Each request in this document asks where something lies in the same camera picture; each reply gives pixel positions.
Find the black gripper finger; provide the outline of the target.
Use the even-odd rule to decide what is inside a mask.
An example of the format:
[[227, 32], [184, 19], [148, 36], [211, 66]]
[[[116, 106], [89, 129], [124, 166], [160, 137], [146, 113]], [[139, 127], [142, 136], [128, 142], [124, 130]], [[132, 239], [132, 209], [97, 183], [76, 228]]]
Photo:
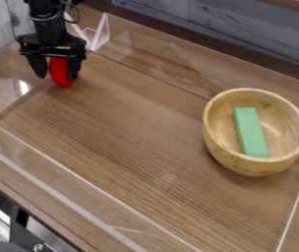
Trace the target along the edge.
[[71, 80], [76, 80], [79, 78], [80, 69], [81, 69], [81, 59], [71, 57], [68, 59], [68, 76]]
[[48, 71], [48, 65], [47, 65], [47, 59], [41, 55], [28, 55], [27, 56], [29, 64], [33, 68], [33, 71], [36, 75], [43, 79], [47, 75]]

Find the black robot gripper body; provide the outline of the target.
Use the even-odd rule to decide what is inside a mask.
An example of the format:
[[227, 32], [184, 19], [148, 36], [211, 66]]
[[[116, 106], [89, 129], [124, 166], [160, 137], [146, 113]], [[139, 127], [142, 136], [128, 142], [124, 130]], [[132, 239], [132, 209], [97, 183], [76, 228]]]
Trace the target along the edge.
[[20, 35], [20, 53], [28, 57], [57, 57], [87, 59], [87, 41], [67, 33], [57, 42], [41, 42], [35, 33]]

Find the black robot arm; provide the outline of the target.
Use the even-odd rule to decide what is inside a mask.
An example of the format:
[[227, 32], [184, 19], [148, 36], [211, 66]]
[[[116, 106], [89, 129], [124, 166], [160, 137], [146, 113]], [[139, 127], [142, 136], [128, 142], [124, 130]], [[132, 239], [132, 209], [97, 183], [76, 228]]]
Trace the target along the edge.
[[51, 76], [60, 87], [69, 87], [79, 78], [81, 63], [87, 59], [87, 41], [71, 34], [65, 24], [65, 0], [24, 0], [36, 31], [17, 36], [20, 53], [25, 56], [36, 75]]

